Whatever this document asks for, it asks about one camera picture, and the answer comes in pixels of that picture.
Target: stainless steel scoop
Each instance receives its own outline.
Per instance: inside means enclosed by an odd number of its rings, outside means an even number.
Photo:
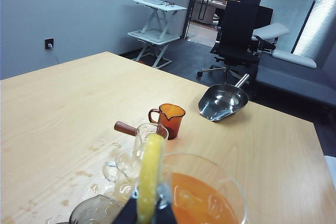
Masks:
[[[211,86],[198,102],[200,114],[212,122],[217,122],[242,109],[248,102],[248,96],[240,88],[249,74],[245,74],[235,86],[217,84]]]

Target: black office chair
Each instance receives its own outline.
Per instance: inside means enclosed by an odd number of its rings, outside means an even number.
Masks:
[[[202,69],[197,76],[201,77],[203,72],[224,70],[226,82],[229,73],[237,78],[240,77],[230,71],[231,66],[258,63],[258,53],[249,50],[258,7],[258,5],[248,5],[243,2],[228,1],[222,27],[217,34],[217,39],[220,37],[220,41],[211,50],[211,53],[218,55],[214,57],[216,62],[223,61],[226,66],[211,65],[210,69]]]

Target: orange juice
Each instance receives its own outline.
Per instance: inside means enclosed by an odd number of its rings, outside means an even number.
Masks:
[[[172,193],[178,224],[238,224],[226,198],[198,179],[172,173]]]

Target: eyeglasses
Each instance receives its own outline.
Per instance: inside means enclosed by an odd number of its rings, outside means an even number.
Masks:
[[[163,1],[161,5],[165,5],[165,6],[171,6],[171,7],[174,7],[175,3],[173,2],[169,2],[169,1]]]

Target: grey sofa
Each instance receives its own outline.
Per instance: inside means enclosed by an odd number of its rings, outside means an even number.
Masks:
[[[323,67],[316,69],[262,54],[256,81],[336,108],[336,45]]]

